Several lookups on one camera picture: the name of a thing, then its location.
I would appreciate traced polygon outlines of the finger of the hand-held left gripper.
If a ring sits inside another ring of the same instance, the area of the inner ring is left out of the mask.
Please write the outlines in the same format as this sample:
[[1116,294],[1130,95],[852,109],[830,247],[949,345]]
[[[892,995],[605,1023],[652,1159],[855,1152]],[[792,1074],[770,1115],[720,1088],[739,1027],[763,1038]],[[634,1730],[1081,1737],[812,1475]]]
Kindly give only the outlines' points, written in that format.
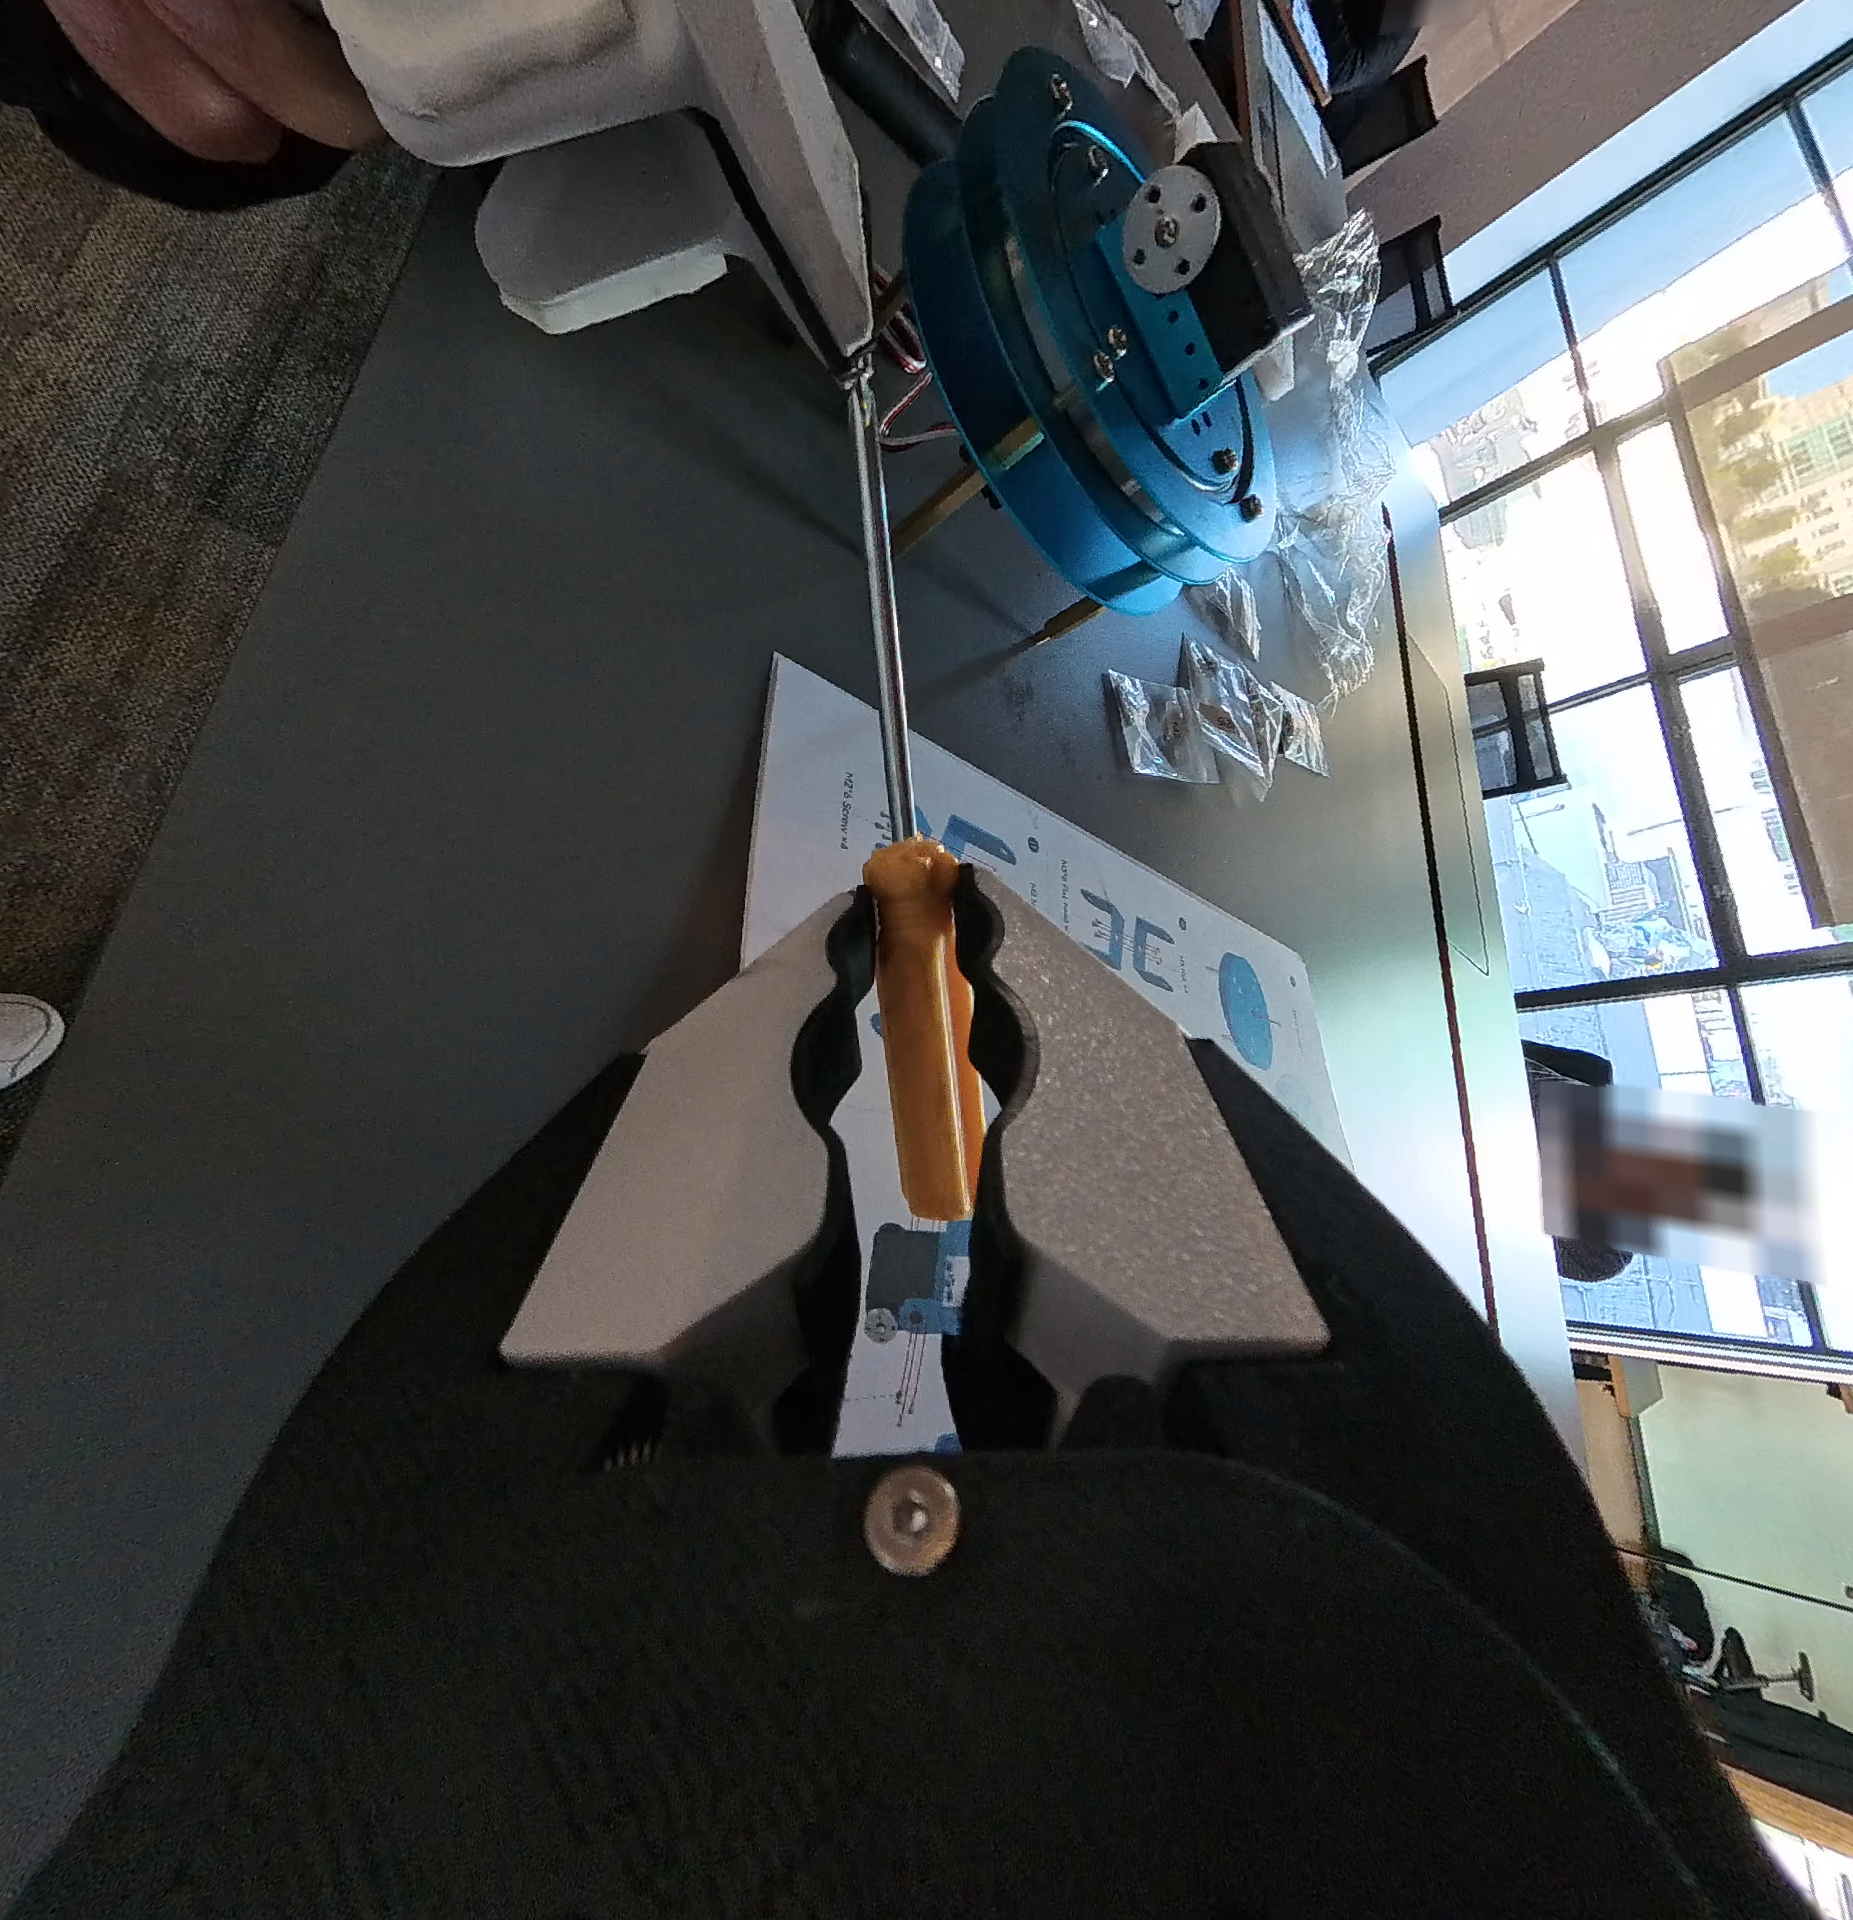
[[854,364],[870,341],[855,151],[792,2],[682,2],[731,146],[816,347]]
[[477,216],[502,304],[546,333],[619,320],[752,268],[819,356],[728,141],[563,141],[512,156]]

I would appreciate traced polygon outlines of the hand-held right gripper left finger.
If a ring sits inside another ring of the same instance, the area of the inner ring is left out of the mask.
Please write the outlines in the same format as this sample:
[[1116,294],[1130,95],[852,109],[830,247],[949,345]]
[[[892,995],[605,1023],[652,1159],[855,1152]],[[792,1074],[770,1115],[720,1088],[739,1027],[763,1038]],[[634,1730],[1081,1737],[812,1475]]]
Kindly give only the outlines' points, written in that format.
[[870,906],[824,900],[642,1055],[502,1338],[510,1366],[705,1390],[827,1452],[862,1255],[833,1116],[862,1070]]

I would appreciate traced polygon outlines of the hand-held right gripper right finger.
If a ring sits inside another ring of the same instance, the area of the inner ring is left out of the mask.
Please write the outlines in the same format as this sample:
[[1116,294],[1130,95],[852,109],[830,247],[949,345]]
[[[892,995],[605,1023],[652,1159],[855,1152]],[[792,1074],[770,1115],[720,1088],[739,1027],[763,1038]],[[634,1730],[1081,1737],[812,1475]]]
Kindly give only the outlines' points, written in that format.
[[1101,1379],[1312,1360],[1327,1324],[1177,1023],[962,867],[967,1059],[996,1112],[941,1381],[963,1452],[1047,1447]]

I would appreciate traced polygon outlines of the orange handled screwdriver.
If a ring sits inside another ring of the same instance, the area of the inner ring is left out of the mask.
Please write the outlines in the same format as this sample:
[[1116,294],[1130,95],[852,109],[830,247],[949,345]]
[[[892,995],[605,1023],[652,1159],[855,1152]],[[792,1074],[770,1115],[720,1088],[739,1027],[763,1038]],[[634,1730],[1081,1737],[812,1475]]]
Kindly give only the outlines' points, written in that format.
[[958,958],[960,863],[920,832],[870,350],[844,374],[889,792],[889,844],[864,863],[876,916],[876,995],[889,1063],[899,1193],[921,1219],[970,1216],[984,1099],[970,1062],[973,990]]

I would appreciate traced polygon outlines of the blue robot arm rotating base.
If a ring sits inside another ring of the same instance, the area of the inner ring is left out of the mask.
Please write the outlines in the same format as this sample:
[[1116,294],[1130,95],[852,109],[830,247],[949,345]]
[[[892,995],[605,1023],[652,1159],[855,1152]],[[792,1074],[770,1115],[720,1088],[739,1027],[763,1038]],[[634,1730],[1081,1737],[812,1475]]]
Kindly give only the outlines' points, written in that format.
[[892,554],[985,493],[1091,615],[1158,612],[1269,550],[1253,372],[1315,312],[1237,139],[1154,166],[1085,69],[1025,46],[920,170],[899,240],[967,465]]

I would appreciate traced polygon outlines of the person's left hand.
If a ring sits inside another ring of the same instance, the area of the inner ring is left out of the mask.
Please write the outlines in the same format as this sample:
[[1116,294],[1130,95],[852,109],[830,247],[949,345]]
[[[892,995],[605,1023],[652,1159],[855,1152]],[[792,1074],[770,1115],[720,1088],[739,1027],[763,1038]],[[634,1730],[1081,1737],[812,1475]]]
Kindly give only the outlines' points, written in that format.
[[288,135],[342,154],[383,139],[337,35],[288,2],[49,2],[74,52],[183,152],[273,160]]

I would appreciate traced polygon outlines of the printed instruction sheet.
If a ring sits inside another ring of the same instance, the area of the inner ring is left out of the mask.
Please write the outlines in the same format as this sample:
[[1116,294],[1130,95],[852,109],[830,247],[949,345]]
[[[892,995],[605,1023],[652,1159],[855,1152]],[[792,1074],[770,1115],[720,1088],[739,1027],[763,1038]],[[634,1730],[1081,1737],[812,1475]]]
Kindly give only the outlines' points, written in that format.
[[[1305,970],[1177,884],[1116,853],[944,749],[913,739],[917,826],[984,867],[1116,977],[1132,1001],[1206,1039],[1324,1146],[1345,1152]],[[755,792],[740,963],[862,878],[889,839],[877,713],[776,656]],[[862,1068],[831,1129],[843,1138],[860,1255],[860,1329],[843,1387],[838,1455],[960,1452],[941,1387],[958,1329],[967,1228],[916,1216],[899,1196],[889,1073],[876,1014],[855,1010]]]

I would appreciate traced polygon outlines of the black chair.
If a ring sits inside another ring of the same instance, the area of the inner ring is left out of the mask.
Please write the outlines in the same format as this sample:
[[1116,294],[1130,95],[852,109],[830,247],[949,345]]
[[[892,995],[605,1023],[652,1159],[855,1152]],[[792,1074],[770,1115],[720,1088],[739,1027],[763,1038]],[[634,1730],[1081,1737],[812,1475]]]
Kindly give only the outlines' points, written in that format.
[[1437,127],[1427,59],[1395,67],[1381,84],[1335,92],[1320,124],[1347,181],[1427,138]]
[[1567,784],[1544,693],[1544,663],[1501,663],[1465,676],[1466,716],[1484,801]]
[[1376,266],[1376,304],[1365,335],[1372,361],[1402,351],[1451,314],[1442,219],[1436,214],[1383,240]]

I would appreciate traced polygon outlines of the crumpled clear plastic bag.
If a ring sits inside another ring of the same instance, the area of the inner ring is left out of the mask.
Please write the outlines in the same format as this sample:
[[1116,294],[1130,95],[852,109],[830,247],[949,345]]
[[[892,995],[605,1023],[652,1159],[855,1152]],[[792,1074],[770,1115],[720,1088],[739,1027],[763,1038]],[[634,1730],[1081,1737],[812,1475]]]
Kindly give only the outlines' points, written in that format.
[[1305,443],[1275,512],[1275,558],[1324,707],[1372,677],[1372,620],[1389,537],[1393,476],[1388,419],[1365,338],[1379,303],[1379,242],[1368,212],[1296,254],[1307,318],[1295,333],[1296,423]]

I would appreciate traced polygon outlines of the black framed window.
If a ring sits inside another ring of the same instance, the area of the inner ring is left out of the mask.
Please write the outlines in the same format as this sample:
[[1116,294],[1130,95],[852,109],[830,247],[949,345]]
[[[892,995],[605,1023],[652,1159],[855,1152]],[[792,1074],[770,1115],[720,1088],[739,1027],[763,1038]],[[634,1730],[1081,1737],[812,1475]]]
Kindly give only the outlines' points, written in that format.
[[1446,320],[1381,358],[1466,670],[1567,784],[1486,801],[1519,1034],[1853,1131],[1853,5],[1459,5]]

